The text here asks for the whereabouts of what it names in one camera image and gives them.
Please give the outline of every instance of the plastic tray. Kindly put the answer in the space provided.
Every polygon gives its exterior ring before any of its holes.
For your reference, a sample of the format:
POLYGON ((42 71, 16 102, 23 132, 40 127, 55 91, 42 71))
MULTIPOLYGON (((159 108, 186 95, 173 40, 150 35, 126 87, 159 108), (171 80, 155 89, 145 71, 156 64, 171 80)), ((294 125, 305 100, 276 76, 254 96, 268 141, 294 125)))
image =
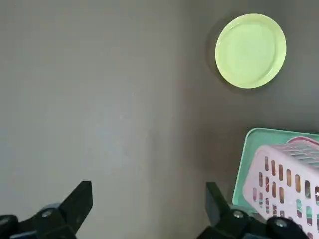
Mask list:
POLYGON ((286 143, 291 138, 299 136, 319 141, 318 134, 298 133, 276 129, 254 128, 247 133, 233 194, 232 203, 234 206, 243 208, 248 212, 256 212, 255 209, 245 200, 243 196, 243 186, 257 148, 263 144, 286 143))

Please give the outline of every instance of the gray surface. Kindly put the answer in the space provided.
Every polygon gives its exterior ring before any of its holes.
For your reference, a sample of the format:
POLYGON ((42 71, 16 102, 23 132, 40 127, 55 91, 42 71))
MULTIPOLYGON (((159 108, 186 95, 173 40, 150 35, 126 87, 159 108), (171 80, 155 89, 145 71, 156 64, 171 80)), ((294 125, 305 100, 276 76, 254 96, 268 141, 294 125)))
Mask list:
POLYGON ((317 1, 0 1, 1 213, 22 219, 91 179, 79 238, 194 238, 204 182, 231 195, 256 126, 318 131, 317 1), (229 16, 287 38, 270 84, 243 91, 205 61, 229 16))

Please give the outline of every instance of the metal bolt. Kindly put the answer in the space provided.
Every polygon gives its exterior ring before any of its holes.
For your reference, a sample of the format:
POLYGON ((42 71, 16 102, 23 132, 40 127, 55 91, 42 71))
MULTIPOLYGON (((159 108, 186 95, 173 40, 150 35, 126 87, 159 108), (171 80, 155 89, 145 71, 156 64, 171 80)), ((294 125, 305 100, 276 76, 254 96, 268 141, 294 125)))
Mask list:
POLYGON ((287 223, 282 219, 276 219, 275 223, 277 226, 279 226, 281 228, 285 228, 287 226, 287 223))
POLYGON ((241 211, 234 211, 233 215, 237 218, 243 218, 244 214, 241 211))
POLYGON ((52 214, 52 211, 53 211, 52 209, 48 209, 42 213, 42 216, 44 218, 49 217, 52 214))
POLYGON ((2 218, 0 220, 0 225, 6 224, 8 221, 10 221, 10 217, 2 218))

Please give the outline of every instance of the green plate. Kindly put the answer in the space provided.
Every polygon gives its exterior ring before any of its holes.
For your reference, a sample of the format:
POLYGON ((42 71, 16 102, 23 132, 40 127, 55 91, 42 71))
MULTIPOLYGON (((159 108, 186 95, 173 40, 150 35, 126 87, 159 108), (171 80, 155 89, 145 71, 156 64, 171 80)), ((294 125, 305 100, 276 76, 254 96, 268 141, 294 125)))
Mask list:
POLYGON ((286 56, 286 39, 279 25, 261 14, 231 21, 220 33, 215 60, 220 74, 240 88, 255 88, 272 80, 286 56))

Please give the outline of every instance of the slotted basket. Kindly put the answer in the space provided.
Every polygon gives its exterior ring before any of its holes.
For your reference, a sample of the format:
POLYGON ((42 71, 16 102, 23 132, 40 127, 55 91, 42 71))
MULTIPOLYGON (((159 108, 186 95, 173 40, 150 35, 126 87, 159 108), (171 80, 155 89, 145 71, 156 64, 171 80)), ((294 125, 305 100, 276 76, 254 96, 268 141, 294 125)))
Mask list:
POLYGON ((265 219, 290 218, 309 238, 319 239, 319 143, 296 137, 259 147, 243 194, 265 219))

